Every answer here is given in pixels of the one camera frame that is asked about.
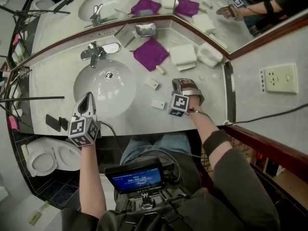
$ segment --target toilet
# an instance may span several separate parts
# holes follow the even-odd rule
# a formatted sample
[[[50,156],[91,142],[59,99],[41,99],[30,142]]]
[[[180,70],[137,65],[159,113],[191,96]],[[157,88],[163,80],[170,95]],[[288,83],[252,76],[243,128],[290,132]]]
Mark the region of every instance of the toilet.
[[[31,2],[31,10],[48,10],[54,5],[51,0],[33,0]]]
[[[81,151],[69,142],[42,137],[29,143],[27,149],[27,168],[32,177],[49,175],[55,169],[80,169]]]

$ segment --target blue jeans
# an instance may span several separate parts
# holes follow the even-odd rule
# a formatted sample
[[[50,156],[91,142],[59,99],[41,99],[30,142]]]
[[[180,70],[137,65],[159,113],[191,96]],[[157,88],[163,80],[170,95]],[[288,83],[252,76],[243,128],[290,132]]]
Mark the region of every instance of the blue jeans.
[[[249,3],[247,0],[242,0],[242,2],[245,6],[251,5],[251,3]],[[245,16],[244,22],[245,22],[245,24],[248,28],[251,28],[252,26],[254,26],[257,22],[259,22],[263,18],[264,18],[264,16],[262,16],[262,15]]]
[[[138,141],[132,137],[121,157],[120,164],[137,157],[141,152],[151,151],[150,148],[140,148],[142,146],[151,146],[148,141]],[[187,135],[181,132],[168,133],[155,142],[154,146],[162,147],[171,151],[179,151],[191,154],[191,146]]]

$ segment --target pink object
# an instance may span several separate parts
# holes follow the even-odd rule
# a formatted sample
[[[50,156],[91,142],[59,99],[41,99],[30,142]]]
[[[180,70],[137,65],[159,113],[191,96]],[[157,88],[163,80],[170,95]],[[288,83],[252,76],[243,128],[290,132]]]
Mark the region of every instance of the pink object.
[[[176,13],[180,13],[189,17],[198,14],[199,3],[190,0],[178,0],[179,4],[175,8]]]
[[[169,56],[165,48],[154,38],[150,38],[133,53],[135,59],[149,71],[155,70],[156,65],[160,65]]]
[[[19,132],[18,125],[14,116],[9,116],[10,124],[12,129],[16,129]]]
[[[19,34],[17,33],[16,35],[15,35],[15,39],[14,39],[14,41],[13,41],[13,45],[15,45],[17,42],[19,41]]]
[[[161,6],[159,2],[154,2],[152,0],[139,0],[139,2],[131,8],[130,13],[136,14],[140,10],[151,10],[153,14],[156,14]]]

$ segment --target purple cloth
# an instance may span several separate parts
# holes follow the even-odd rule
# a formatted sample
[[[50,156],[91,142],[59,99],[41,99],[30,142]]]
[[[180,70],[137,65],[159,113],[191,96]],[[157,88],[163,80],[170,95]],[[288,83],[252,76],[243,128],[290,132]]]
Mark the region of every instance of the purple cloth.
[[[178,0],[179,4],[175,8],[176,13],[180,13],[189,17],[198,14],[199,3],[190,0]]]
[[[154,2],[152,0],[139,0],[139,2],[131,8],[130,13],[136,14],[140,10],[152,10],[153,13],[156,14],[161,6],[159,2]]]
[[[169,56],[165,48],[154,38],[150,38],[133,53],[135,59],[149,71],[155,70],[156,65],[160,65]]]

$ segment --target sink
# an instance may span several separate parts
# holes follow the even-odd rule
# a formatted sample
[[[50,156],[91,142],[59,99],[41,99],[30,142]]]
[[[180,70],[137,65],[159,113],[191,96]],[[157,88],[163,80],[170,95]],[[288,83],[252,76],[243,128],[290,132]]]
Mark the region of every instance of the sink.
[[[129,0],[85,0],[79,8],[78,16],[83,21],[90,21],[93,15],[93,7],[103,4],[100,12],[101,18],[106,18],[116,13],[114,9],[122,10],[127,6]]]
[[[99,60],[96,68],[86,66],[74,82],[77,102],[87,92],[95,99],[98,119],[118,116],[134,100],[136,81],[130,69],[115,60]]]

